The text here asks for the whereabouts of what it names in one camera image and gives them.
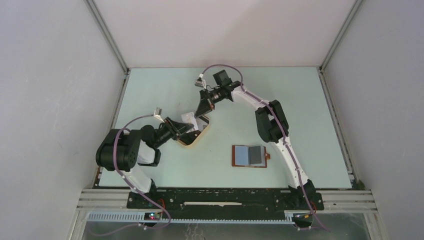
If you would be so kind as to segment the silver VIP credit card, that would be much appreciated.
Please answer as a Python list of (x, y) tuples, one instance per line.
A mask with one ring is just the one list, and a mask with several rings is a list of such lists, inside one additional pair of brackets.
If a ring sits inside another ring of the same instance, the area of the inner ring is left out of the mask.
[(182, 114), (181, 119), (184, 123), (192, 125), (191, 129), (187, 131), (188, 133), (199, 130), (197, 118), (195, 117), (195, 113), (193, 111)]

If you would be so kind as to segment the oval wooden tray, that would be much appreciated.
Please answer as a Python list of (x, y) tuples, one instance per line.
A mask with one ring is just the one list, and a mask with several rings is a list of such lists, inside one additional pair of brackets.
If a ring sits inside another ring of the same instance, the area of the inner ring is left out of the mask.
[(193, 132), (186, 132), (180, 137), (180, 139), (177, 140), (177, 142), (187, 148), (193, 147), (201, 139), (208, 127), (202, 132), (200, 132), (199, 130)]

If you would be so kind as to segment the brown leather card holder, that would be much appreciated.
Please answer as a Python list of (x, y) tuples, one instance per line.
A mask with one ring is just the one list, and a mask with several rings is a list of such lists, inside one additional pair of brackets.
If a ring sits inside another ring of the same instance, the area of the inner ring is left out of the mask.
[(271, 155), (263, 145), (232, 145), (233, 167), (267, 168)]

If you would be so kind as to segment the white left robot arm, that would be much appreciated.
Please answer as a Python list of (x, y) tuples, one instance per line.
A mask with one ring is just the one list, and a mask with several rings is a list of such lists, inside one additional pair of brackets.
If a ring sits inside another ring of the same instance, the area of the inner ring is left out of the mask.
[(143, 173), (142, 166), (156, 167), (161, 158), (160, 147), (169, 140), (180, 140), (193, 127), (167, 117), (157, 128), (145, 125), (131, 130), (111, 129), (96, 151), (96, 164), (116, 172), (133, 192), (140, 193), (138, 201), (145, 208), (153, 208), (158, 194), (151, 190), (154, 181)]

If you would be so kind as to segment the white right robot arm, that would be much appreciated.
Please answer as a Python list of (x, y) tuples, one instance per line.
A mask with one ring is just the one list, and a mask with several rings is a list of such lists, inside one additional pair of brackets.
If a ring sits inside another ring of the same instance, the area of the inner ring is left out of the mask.
[(253, 107), (257, 132), (266, 143), (272, 143), (278, 155), (284, 160), (289, 172), (291, 204), (297, 209), (304, 209), (317, 193), (312, 180), (307, 176), (295, 154), (289, 137), (287, 118), (278, 100), (268, 101), (249, 91), (241, 81), (232, 81), (225, 70), (213, 75), (217, 86), (208, 90), (202, 72), (195, 80), (201, 87), (200, 100), (194, 115), (203, 116), (215, 110), (222, 100), (246, 104)]

